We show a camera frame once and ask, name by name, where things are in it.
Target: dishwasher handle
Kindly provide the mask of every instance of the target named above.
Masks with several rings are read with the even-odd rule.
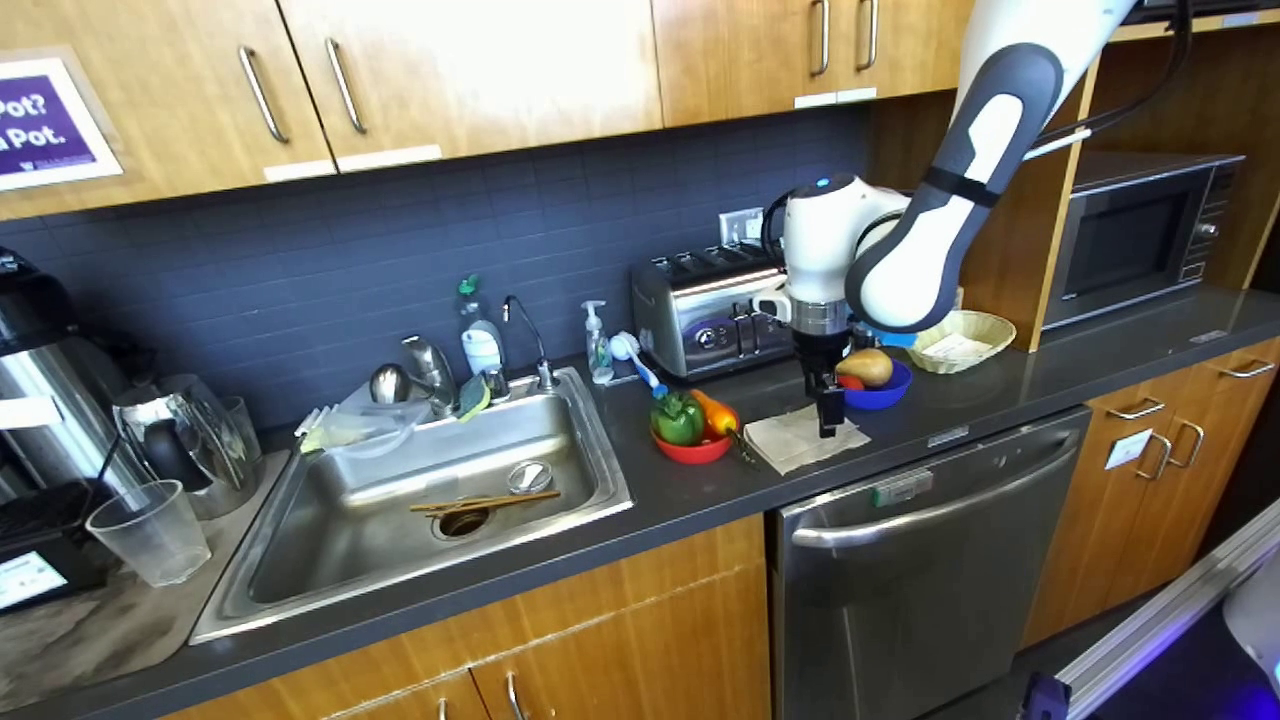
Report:
[[[898,512],[898,515],[887,515],[887,519],[875,519],[875,524],[849,524],[849,527],[804,527],[798,524],[792,531],[792,543],[798,543],[798,547],[832,547],[835,551],[835,547],[880,543],[883,534],[895,534],[895,531],[906,531],[906,527],[918,527],[918,524],[939,524],[939,519],[948,519],[956,512],[968,512],[968,507],[993,502],[999,495],[1013,495],[1013,491],[1037,483],[1038,477],[1051,477],[1063,463],[1072,463],[1075,460],[1075,437],[1059,437],[1054,444],[1059,447],[1044,463],[1018,470],[1018,477],[1013,477],[1013,479],[1003,479],[994,487],[959,495],[952,502],[918,507],[918,512]]]

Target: faucet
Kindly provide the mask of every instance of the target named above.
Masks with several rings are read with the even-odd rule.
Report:
[[[532,335],[539,388],[551,390],[551,388],[554,388],[554,376],[551,376],[551,359],[549,359],[545,333],[536,328],[536,317],[525,308],[520,295],[502,295],[502,328],[516,323],[511,308],[520,308],[525,333]]]

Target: cabinet handle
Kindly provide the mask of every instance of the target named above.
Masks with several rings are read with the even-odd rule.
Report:
[[[328,77],[331,77],[331,83],[337,83],[337,95],[342,100],[346,125],[353,125],[353,133],[365,136],[367,127],[365,127],[355,93],[353,93],[353,83],[346,83],[342,46],[339,46],[331,35],[324,40],[324,57],[328,57]]]
[[[1151,479],[1151,483],[1156,483],[1156,479],[1169,470],[1173,444],[1169,444],[1169,437],[1160,437],[1160,433],[1148,437],[1148,447],[1151,447],[1151,444],[1160,447],[1156,470],[1148,470],[1145,463],[1134,463],[1134,479]]]
[[[821,77],[832,69],[832,0],[811,0],[809,19],[816,26],[816,53],[809,58],[809,77]]]
[[[285,133],[285,125],[277,120],[272,95],[269,95],[269,89],[264,89],[256,46],[239,45],[234,57],[239,57],[239,73],[243,73],[243,78],[249,78],[252,103],[256,103],[256,113],[259,113],[264,125],[269,125],[269,136],[277,136],[277,143],[287,143],[287,133]]]
[[[516,670],[506,670],[506,708],[511,708],[511,720],[528,720],[528,708],[525,708],[525,700],[520,700]]]
[[[1188,452],[1188,455],[1177,455],[1182,433],[1190,433],[1190,452]],[[1190,424],[1190,419],[1177,419],[1177,437],[1173,437],[1169,463],[1173,463],[1173,467],[1188,467],[1188,463],[1196,463],[1201,447],[1204,447],[1204,429]]]
[[[1272,376],[1274,363],[1272,359],[1244,359],[1235,369],[1224,369],[1218,376],[1232,376],[1232,380],[1254,380],[1254,376]]]
[[[1106,415],[1118,419],[1118,424],[1131,424],[1131,419],[1145,419],[1145,415],[1156,415],[1156,411],[1163,411],[1163,400],[1156,400],[1156,395],[1145,395],[1145,400],[1123,403],[1123,408],[1106,408]]]
[[[875,69],[880,57],[880,0],[861,0],[857,73]]]

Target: dish soap bottle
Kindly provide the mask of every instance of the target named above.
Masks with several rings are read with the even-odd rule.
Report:
[[[480,376],[489,388],[499,388],[502,341],[499,328],[489,320],[480,275],[457,278],[457,320],[471,376]]]
[[[588,371],[590,383],[612,383],[612,351],[602,341],[602,320],[599,320],[602,300],[583,300],[588,313]]]

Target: bowl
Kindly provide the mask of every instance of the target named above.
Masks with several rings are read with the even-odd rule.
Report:
[[[677,463],[714,463],[730,447],[730,437],[705,437],[699,444],[669,444],[656,433],[649,437]]]
[[[875,408],[893,408],[906,395],[913,388],[913,369],[893,359],[893,376],[875,388],[842,388],[842,408],[853,411],[875,411]]]

